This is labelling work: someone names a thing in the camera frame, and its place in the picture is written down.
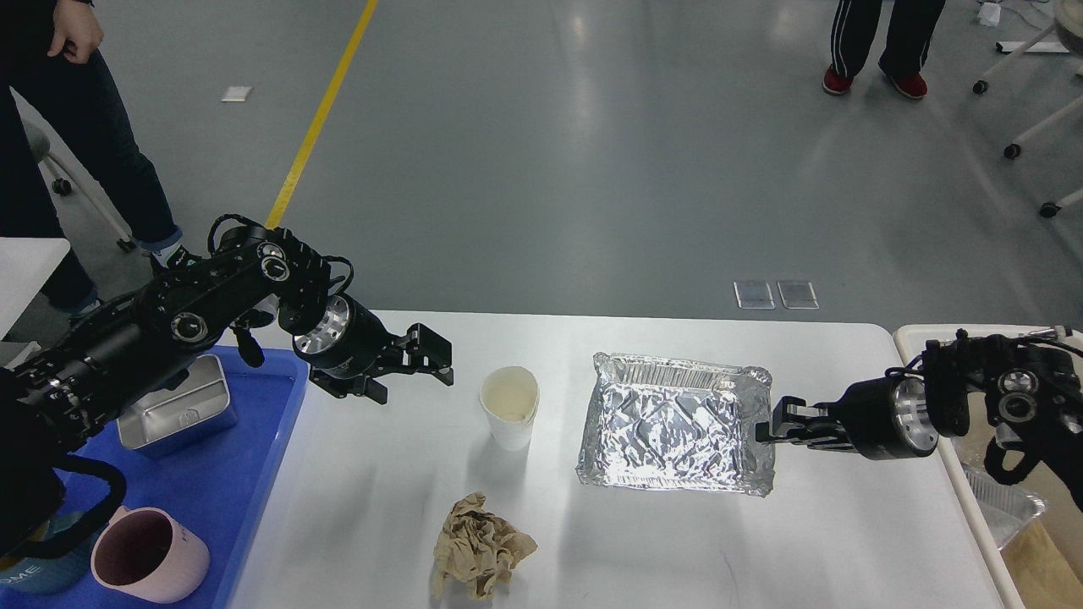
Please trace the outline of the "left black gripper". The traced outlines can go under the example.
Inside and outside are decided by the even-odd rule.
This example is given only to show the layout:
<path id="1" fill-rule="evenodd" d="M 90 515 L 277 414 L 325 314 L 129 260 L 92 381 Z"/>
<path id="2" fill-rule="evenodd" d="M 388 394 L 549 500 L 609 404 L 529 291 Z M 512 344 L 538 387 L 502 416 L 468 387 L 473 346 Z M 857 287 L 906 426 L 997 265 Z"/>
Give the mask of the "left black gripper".
<path id="1" fill-rule="evenodd" d="M 371 366 L 389 348 L 391 373 L 421 373 L 454 384 L 453 345 L 444 336 L 418 322 L 396 338 L 348 294 L 332 294 L 316 326 L 293 336 L 293 354 L 309 364 L 310 381 L 335 398 L 368 398 L 381 405 L 389 390 L 376 381 Z"/>

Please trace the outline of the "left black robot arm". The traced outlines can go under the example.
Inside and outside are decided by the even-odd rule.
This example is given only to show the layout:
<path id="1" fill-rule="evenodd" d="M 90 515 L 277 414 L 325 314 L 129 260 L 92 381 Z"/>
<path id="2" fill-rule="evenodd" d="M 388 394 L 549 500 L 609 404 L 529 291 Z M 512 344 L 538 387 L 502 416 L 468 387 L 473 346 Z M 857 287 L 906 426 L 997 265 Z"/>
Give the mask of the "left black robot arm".
<path id="1" fill-rule="evenodd" d="M 246 316 L 270 304 L 309 378 L 335 398 L 387 403 L 379 378 L 422 373 L 454 383 L 453 347 L 416 323 L 397 336 L 349 296 L 322 255 L 287 228 L 229 215 L 211 254 L 92 311 L 52 349 L 3 370 L 5 557 L 54 559 L 103 528 L 123 502 L 123 474 L 79 456 L 86 441 L 152 391 L 174 388 L 227 331 L 244 362 L 262 364 Z"/>

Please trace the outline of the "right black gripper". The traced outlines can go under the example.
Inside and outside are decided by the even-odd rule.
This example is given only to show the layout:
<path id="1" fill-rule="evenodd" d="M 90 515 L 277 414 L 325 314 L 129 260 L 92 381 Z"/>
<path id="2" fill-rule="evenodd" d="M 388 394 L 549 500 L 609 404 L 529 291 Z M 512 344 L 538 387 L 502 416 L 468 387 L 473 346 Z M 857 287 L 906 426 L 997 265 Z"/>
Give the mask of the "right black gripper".
<path id="1" fill-rule="evenodd" d="M 790 443 L 869 459 L 927 458 L 939 433 L 926 404 L 924 383 L 913 376 L 885 376 L 851 385 L 837 401 L 837 419 L 827 405 L 809 405 L 784 396 L 769 420 L 756 424 L 759 443 Z"/>

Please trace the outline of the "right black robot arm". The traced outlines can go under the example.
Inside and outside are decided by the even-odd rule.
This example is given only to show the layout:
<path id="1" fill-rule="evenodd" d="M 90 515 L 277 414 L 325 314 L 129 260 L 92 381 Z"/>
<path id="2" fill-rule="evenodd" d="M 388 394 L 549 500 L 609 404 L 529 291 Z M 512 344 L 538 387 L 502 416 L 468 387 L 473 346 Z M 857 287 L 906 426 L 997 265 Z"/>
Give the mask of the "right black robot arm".
<path id="1" fill-rule="evenodd" d="M 755 427 L 761 443 L 856 453 L 869 459 L 925 458 L 947 438 L 970 432 L 968 398 L 986 401 L 994 429 L 986 472 L 1017 485 L 1045 465 L 1080 504 L 1080 350 L 1071 328 L 931 339 L 908 364 L 854 383 L 832 402 L 782 397 Z"/>

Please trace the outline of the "standing person's hand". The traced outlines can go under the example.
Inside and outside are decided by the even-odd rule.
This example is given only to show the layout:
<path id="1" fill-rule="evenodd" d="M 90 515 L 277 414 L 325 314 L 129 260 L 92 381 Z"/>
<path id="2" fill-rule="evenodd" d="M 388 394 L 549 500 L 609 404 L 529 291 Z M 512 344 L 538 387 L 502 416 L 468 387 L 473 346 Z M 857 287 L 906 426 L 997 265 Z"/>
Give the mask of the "standing person's hand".
<path id="1" fill-rule="evenodd" d="M 52 11 L 53 34 L 47 57 L 66 59 L 70 64 L 88 64 L 104 40 L 91 3 L 61 0 Z"/>

